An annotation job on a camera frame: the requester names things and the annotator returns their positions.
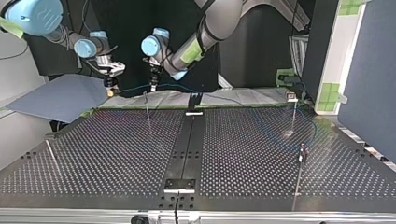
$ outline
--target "black wire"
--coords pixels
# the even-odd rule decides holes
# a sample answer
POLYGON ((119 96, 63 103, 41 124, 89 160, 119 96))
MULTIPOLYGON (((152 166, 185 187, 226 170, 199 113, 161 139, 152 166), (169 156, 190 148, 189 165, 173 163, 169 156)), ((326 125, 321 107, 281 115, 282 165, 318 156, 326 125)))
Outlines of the black wire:
POLYGON ((16 54, 16 55, 13 55, 13 56, 10 56, 10 57, 0 58, 0 60, 13 59, 13 58, 22 56, 22 54, 26 53, 26 51, 27 51, 28 49, 29 49, 29 44, 26 42, 26 48, 23 50, 23 52, 21 52, 21 53, 19 53, 19 54, 16 54))
POLYGON ((70 10, 70 3, 69 0, 66 0, 66 7, 67 7, 67 15, 69 16, 69 20, 71 23, 72 30, 75 31, 74 23, 73 23, 73 18, 70 10))
POLYGON ((84 2, 84 5, 85 4, 87 4, 87 5, 84 8, 85 9, 85 11, 83 12, 84 16, 82 17, 81 27, 79 28, 79 31, 78 31, 79 34, 81 34, 82 30, 85 27, 85 20, 87 19, 87 15, 88 15, 88 8, 90 8, 91 0, 86 0, 86 1, 88 1, 88 2, 87 3, 84 2))

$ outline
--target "black bracket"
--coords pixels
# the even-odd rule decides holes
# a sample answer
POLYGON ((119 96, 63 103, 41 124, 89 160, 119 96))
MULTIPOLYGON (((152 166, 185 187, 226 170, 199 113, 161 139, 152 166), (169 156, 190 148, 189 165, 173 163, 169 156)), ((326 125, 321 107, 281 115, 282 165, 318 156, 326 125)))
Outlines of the black bracket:
POLYGON ((165 193, 193 194, 195 193, 196 180, 194 179, 167 179, 165 193))
POLYGON ((204 114, 202 111, 195 108, 196 106, 201 104, 203 96, 203 93, 192 93, 190 95, 189 107, 187 108, 186 112, 187 116, 197 116, 204 114))

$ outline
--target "metal clamp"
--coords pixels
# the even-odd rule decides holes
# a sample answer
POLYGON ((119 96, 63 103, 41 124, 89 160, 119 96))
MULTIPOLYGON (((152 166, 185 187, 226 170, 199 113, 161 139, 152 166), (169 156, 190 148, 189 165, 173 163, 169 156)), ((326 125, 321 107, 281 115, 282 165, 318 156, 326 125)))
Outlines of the metal clamp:
POLYGON ((117 77, 125 71, 125 64, 123 63, 113 63, 110 55, 102 55, 96 57, 96 62, 99 67, 99 71, 110 77, 117 77))

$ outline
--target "gray panel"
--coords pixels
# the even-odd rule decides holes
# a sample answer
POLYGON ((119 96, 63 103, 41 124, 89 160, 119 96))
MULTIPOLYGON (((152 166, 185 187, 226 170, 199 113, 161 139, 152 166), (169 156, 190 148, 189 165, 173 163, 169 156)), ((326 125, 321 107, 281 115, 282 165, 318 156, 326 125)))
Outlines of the gray panel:
POLYGON ((339 0, 317 0, 315 4, 303 71, 303 82, 314 101, 318 96, 320 80, 327 59, 338 2, 339 0))
POLYGON ((367 4, 339 120, 362 140, 396 161, 396 1, 367 4))
POLYGON ((97 112, 51 141, 53 156, 41 146, 2 171, 0 206, 173 208, 163 185, 182 124, 182 111, 97 112))
POLYGON ((107 99, 103 80, 64 75, 27 93, 7 108, 44 119, 71 123, 107 99))

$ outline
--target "cable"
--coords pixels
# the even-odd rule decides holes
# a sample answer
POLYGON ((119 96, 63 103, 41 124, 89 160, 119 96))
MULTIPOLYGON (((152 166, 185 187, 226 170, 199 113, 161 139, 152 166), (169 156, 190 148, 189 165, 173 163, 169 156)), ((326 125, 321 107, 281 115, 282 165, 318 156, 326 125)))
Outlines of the cable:
POLYGON ((294 60, 295 66, 296 66, 296 73, 298 77, 301 77, 299 74, 299 71, 297 69, 297 61, 296 61, 296 57, 294 57, 294 46, 292 45, 292 39, 294 37, 294 21, 296 19, 296 14, 297 14, 297 9, 299 6, 299 0, 296 0, 296 5, 294 7, 294 11, 293 11, 293 17, 291 19, 291 57, 294 60))
POLYGON ((23 52, 13 55, 13 56, 9 56, 9 57, 5 57, 5 58, 0 58, 0 60, 7 60, 7 59, 13 59, 13 58, 17 58, 19 56, 22 56, 24 53, 26 53, 26 51, 29 49, 29 44, 26 42, 26 47, 23 50, 23 52))
POLYGON ((52 40, 49 37, 46 36, 49 42, 54 43, 54 44, 62 44, 63 42, 66 42, 66 50, 70 50, 72 48, 70 39, 69 39, 69 29, 67 27, 64 27, 62 25, 59 25, 60 27, 60 32, 61 32, 61 38, 59 40, 52 40))
POLYGON ((84 27, 89 32, 91 32, 91 29, 88 27, 87 23, 85 22, 85 19, 87 18, 87 15, 88 15, 88 10, 89 10, 89 7, 90 7, 90 3, 91 3, 91 0, 85 0, 84 6, 82 7, 82 17, 81 17, 82 18, 82 24, 81 24, 81 27, 79 28, 79 31, 78 31, 79 34, 81 34, 81 32, 84 29, 84 27))
POLYGON ((141 90, 141 89, 145 89, 145 88, 149 88, 149 87, 151 87, 151 85, 138 86, 138 87, 131 88, 128 90, 120 91, 120 93, 127 92, 127 91, 137 91, 137 90, 141 90))

